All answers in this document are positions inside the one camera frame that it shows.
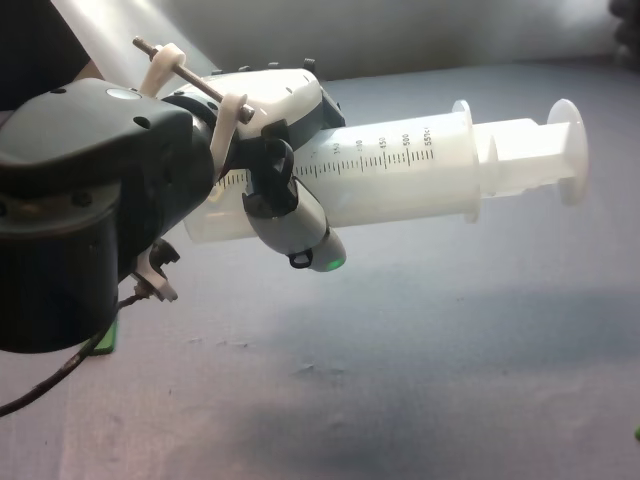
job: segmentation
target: syringe barrel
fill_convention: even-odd
[[[575,176],[566,145],[584,132],[573,128],[529,119],[474,127],[461,102],[445,115],[321,131],[295,152],[294,175],[333,227],[460,213],[473,220],[482,197]],[[247,181],[246,171],[232,171],[216,184],[186,220],[194,241],[255,235],[242,204]]]

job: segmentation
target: green block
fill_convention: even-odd
[[[104,338],[100,341],[98,346],[93,349],[93,352],[91,352],[90,356],[96,357],[99,355],[108,355],[110,353],[113,353],[113,351],[116,349],[117,337],[118,337],[118,320],[116,319],[116,321],[113,322],[113,325],[111,325],[111,328],[109,329],[107,334],[104,336]]]

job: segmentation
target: gray wall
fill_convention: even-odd
[[[223,69],[319,61],[327,79],[613,50],[607,0],[164,0]]]

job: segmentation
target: black cylinder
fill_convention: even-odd
[[[60,350],[115,318],[119,190],[0,196],[0,350]]]

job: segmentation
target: metal rod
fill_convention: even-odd
[[[153,57],[155,57],[156,53],[158,53],[158,49],[156,47],[140,37],[134,38],[133,44],[144,53],[149,55],[149,60],[153,60]],[[216,102],[219,103],[222,101],[222,95],[219,92],[214,90],[209,84],[207,84],[207,82],[202,80],[202,78],[200,78],[188,68],[182,65],[174,65],[172,71],[180,78],[196,87],[198,90],[213,98]],[[249,123],[254,113],[255,110],[249,105],[243,105],[242,109],[240,110],[240,121],[244,124]]]

